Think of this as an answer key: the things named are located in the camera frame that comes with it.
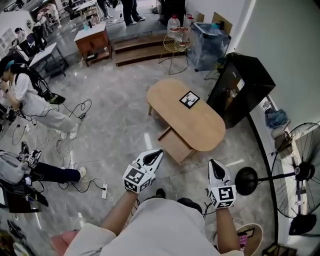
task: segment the wooden coffee table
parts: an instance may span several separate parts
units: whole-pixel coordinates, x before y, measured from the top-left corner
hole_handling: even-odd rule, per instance
[[[189,91],[181,81],[168,78],[146,94],[148,115],[154,109],[169,125],[158,140],[178,163],[195,151],[213,150],[226,132],[222,118],[202,99],[190,109],[179,101]]]

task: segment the power strip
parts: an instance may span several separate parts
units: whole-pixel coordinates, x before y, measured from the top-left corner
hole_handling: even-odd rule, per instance
[[[103,184],[103,186],[102,186],[102,188],[103,188],[103,190],[102,190],[102,198],[103,199],[107,199],[107,189],[108,189],[108,184]]]

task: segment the black backpack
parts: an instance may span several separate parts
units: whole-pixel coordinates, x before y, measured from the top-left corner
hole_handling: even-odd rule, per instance
[[[49,90],[47,82],[35,70],[28,67],[26,64],[12,64],[10,66],[11,72],[16,74],[14,82],[17,84],[19,74],[26,74],[32,83],[32,87],[38,92],[38,95],[45,99],[50,104],[62,104],[66,98],[53,93]]]

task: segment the wooden step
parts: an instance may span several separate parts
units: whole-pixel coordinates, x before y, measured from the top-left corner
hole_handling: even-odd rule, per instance
[[[162,57],[172,56],[172,52],[166,50],[163,45],[157,45],[117,53],[114,56],[114,62],[117,67],[120,67],[131,63],[157,59],[160,58],[161,54]]]
[[[166,34],[154,34],[115,42],[113,50],[116,54],[139,48],[163,45]]]

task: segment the fan base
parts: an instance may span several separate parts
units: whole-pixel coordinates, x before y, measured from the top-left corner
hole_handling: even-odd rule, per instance
[[[235,176],[235,189],[242,196],[252,194],[258,185],[257,172],[251,167],[244,167]]]

